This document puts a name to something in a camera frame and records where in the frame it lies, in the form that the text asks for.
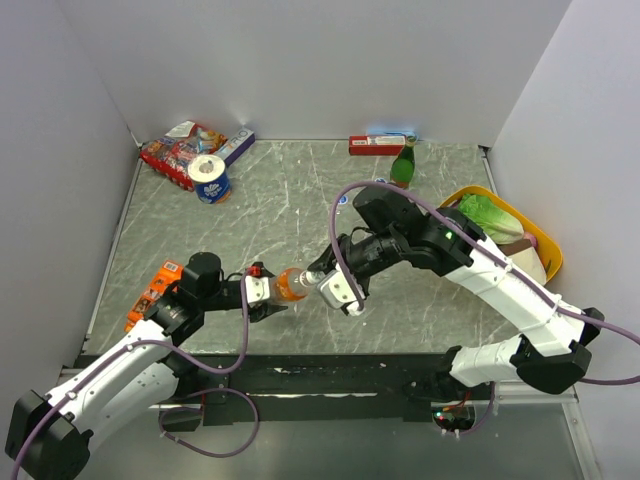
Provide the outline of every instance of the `green bottle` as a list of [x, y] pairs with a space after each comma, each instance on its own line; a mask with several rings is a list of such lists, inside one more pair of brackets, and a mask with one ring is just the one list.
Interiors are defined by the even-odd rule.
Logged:
[[398, 158], [396, 158], [393, 165], [391, 165], [391, 182], [400, 188], [407, 188], [409, 186], [413, 178], [413, 172], [416, 170], [416, 157], [413, 153], [416, 140], [416, 137], [409, 135]]

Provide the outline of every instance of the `yellow bowl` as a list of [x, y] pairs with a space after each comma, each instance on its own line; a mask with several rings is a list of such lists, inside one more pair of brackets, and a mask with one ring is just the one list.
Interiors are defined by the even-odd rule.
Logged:
[[536, 236], [536, 238], [538, 239], [538, 248], [536, 249], [536, 251], [538, 252], [540, 261], [542, 262], [542, 265], [547, 272], [547, 282], [551, 280], [562, 266], [562, 250], [560, 250], [558, 244], [554, 242], [551, 237], [549, 237], [549, 235], [547, 235], [540, 227], [538, 227], [535, 223], [521, 214], [518, 210], [502, 200], [491, 190], [487, 190], [480, 185], [470, 185], [468, 187], [464, 187], [461, 190], [458, 190], [456, 193], [442, 202], [442, 205], [440, 206], [447, 207], [449, 205], [452, 205], [456, 202], [456, 200], [460, 200], [462, 196], [467, 193], [489, 197], [496, 206], [500, 207], [505, 212], [509, 212], [511, 215], [520, 220], [520, 223], [524, 227], [525, 232], [533, 233]]

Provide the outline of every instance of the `lettuce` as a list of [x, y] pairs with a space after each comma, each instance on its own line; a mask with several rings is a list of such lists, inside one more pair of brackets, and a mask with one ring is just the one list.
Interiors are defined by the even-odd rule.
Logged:
[[467, 193], [462, 197], [458, 209], [497, 244], [513, 243], [524, 237], [524, 228], [518, 219], [496, 207], [489, 197]]

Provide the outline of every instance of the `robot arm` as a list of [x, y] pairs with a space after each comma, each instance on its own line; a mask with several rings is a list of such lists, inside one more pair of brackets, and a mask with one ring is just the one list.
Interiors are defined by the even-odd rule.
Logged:
[[[455, 398], [456, 392], [464, 388], [501, 380], [522, 380], [543, 392], [559, 394], [584, 377], [591, 360], [585, 347], [599, 331], [558, 313], [557, 308], [603, 320], [598, 310], [580, 310], [539, 286], [549, 298], [556, 299], [554, 307], [548, 306], [529, 285], [513, 275], [514, 271], [526, 273], [456, 209], [445, 207], [438, 211], [481, 247], [502, 259], [506, 269], [393, 191], [367, 187], [356, 196], [353, 205], [371, 235], [356, 244], [347, 235], [340, 236], [338, 241], [363, 298], [368, 295], [371, 276], [407, 260], [416, 268], [432, 270], [465, 287], [520, 331], [500, 343], [450, 349], [442, 375], [435, 380], [441, 384], [445, 397]], [[329, 306], [351, 315], [362, 313], [331, 247], [309, 269], [327, 273], [318, 289]]]
[[[220, 259], [197, 253], [181, 279], [151, 306], [145, 319], [88, 368], [40, 396], [31, 391], [16, 403], [7, 436], [6, 453], [16, 459], [25, 440], [54, 405], [69, 401], [45, 424], [27, 450], [21, 466], [35, 479], [75, 478], [106, 438], [149, 406], [171, 398], [180, 383], [180, 369], [169, 349], [180, 345], [204, 323], [206, 311], [242, 306], [240, 282], [245, 282], [249, 320], [260, 321], [286, 307], [272, 305], [269, 278], [262, 264], [250, 267], [242, 280], [222, 278]], [[151, 340], [139, 348], [131, 343]], [[113, 354], [125, 352], [113, 360]], [[76, 393], [75, 385], [100, 373]]]

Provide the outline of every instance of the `gray marble tabletop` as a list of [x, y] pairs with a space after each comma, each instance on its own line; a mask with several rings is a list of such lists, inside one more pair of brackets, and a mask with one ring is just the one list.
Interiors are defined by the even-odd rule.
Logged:
[[[258, 141], [229, 169], [233, 193], [207, 205], [143, 165], [85, 344], [104, 353], [123, 335], [126, 314], [165, 259], [198, 251], [225, 272], [260, 260], [274, 273], [305, 267], [328, 244], [328, 212], [348, 183], [388, 177], [392, 157], [350, 157], [346, 141]], [[489, 186], [477, 147], [419, 144], [411, 190], [439, 204], [470, 184]], [[349, 195], [338, 230], [363, 225]], [[346, 317], [315, 294], [251, 326], [250, 353], [443, 352], [504, 340], [515, 328], [480, 299], [431, 272], [398, 264], [371, 280], [366, 312]], [[183, 347], [228, 353], [240, 344], [239, 311], [206, 315]]]

